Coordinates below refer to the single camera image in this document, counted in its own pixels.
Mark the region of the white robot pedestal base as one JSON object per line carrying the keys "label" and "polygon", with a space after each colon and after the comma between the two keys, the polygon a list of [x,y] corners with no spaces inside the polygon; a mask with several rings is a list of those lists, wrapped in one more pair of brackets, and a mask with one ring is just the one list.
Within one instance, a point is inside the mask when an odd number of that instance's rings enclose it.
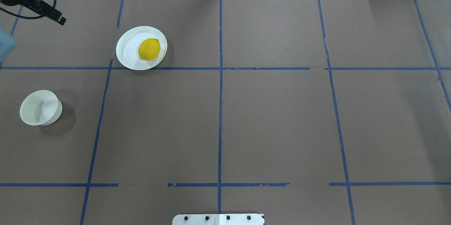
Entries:
{"label": "white robot pedestal base", "polygon": [[173,225],[264,225],[264,214],[180,214],[172,220]]}

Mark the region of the white bowl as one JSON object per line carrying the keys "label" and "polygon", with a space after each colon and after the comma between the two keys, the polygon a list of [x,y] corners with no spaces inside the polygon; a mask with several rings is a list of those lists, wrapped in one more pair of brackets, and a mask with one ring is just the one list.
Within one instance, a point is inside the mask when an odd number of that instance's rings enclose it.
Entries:
{"label": "white bowl", "polygon": [[24,99],[19,114],[27,125],[45,126],[53,124],[62,111],[62,103],[52,91],[37,90]]}

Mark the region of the brown paper table cover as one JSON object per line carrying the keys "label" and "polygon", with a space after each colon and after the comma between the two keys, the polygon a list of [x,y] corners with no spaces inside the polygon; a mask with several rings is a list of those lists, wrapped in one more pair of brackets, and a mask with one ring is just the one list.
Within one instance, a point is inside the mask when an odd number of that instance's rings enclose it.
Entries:
{"label": "brown paper table cover", "polygon": [[[2,225],[450,224],[450,0],[58,0],[1,14]],[[150,26],[161,63],[120,37]],[[61,116],[21,120],[52,91]]]}

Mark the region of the yellow lemon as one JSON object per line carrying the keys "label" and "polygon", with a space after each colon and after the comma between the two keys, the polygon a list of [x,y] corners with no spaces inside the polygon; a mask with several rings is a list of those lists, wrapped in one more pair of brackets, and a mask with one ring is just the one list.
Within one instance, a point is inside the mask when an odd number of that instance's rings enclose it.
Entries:
{"label": "yellow lemon", "polygon": [[138,56],[141,60],[151,61],[158,57],[161,50],[159,39],[148,38],[138,48]]}

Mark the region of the white plate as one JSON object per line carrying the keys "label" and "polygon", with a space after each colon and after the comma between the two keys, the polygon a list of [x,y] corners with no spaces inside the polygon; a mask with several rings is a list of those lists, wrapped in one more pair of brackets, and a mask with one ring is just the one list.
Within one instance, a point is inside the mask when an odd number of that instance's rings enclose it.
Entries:
{"label": "white plate", "polygon": [[[140,57],[140,46],[148,39],[158,42],[159,51],[151,60]],[[118,40],[116,56],[119,62],[132,70],[148,70],[156,67],[167,52],[167,39],[158,29],[150,26],[138,26],[126,31]]]}

